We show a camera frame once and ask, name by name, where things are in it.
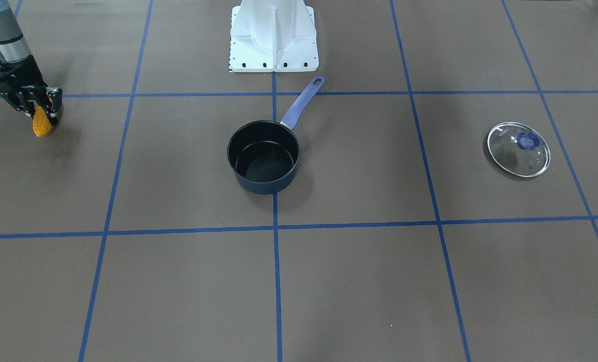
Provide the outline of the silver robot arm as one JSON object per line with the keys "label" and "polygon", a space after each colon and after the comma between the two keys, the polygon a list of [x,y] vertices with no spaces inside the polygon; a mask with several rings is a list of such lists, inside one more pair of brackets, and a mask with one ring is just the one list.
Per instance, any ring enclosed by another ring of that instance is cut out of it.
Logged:
{"label": "silver robot arm", "polygon": [[11,5],[0,1],[0,97],[32,118],[37,137],[59,124],[63,91],[44,82]]}

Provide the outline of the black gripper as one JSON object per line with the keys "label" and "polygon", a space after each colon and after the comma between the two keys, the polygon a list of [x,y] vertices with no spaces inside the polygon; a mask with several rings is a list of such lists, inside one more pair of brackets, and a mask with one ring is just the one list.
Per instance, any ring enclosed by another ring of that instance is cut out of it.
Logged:
{"label": "black gripper", "polygon": [[[45,90],[45,82],[33,55],[16,62],[4,62],[0,59],[0,93],[12,93],[16,108],[31,119],[39,108],[37,90]],[[44,112],[51,125],[59,124],[62,114],[63,89],[46,88]]]}

